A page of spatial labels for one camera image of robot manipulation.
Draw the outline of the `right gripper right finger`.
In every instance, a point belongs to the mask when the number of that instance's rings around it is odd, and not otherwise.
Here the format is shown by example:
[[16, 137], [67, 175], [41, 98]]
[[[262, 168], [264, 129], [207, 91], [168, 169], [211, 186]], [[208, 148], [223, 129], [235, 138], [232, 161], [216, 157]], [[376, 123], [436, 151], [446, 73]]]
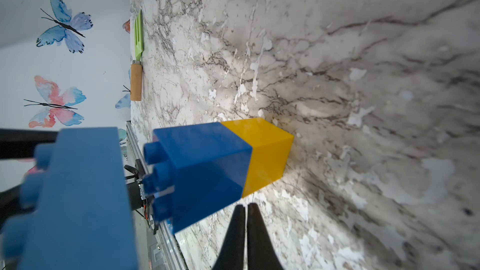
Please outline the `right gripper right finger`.
[[256, 203], [247, 208], [247, 267], [249, 270], [284, 270]]

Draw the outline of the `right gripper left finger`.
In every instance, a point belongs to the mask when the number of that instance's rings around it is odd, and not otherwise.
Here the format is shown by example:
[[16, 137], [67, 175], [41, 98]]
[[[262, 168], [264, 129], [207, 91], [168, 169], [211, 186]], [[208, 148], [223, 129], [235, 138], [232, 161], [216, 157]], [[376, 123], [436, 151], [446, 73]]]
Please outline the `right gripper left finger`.
[[235, 206], [221, 250], [212, 270], [242, 270], [245, 254], [246, 211]]

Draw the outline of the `blue small lego brick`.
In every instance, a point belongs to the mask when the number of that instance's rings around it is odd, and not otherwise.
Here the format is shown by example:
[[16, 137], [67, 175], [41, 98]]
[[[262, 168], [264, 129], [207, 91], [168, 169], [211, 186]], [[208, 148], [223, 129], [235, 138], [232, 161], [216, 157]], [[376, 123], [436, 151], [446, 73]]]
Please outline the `blue small lego brick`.
[[143, 147], [154, 166], [153, 192], [172, 188], [161, 206], [172, 232], [238, 201], [245, 187], [253, 148], [220, 122], [165, 127]]

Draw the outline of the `yellow small lego brick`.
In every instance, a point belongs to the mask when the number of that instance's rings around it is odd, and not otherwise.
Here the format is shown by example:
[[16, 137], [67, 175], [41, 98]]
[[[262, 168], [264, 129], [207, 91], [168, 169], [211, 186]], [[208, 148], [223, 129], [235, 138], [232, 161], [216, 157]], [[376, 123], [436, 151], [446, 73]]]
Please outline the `yellow small lego brick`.
[[242, 197], [245, 198], [283, 177], [294, 141], [292, 134], [261, 117], [225, 121], [222, 125], [252, 147]]

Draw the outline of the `light blue long lego brick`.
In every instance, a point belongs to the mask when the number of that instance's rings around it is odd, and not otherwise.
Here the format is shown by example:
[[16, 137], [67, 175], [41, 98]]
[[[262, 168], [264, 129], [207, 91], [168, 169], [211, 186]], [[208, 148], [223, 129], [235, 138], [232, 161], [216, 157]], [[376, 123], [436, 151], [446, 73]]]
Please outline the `light blue long lego brick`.
[[4, 129], [1, 158], [32, 158], [37, 167], [1, 193], [1, 259], [8, 268], [138, 268], [116, 127]]

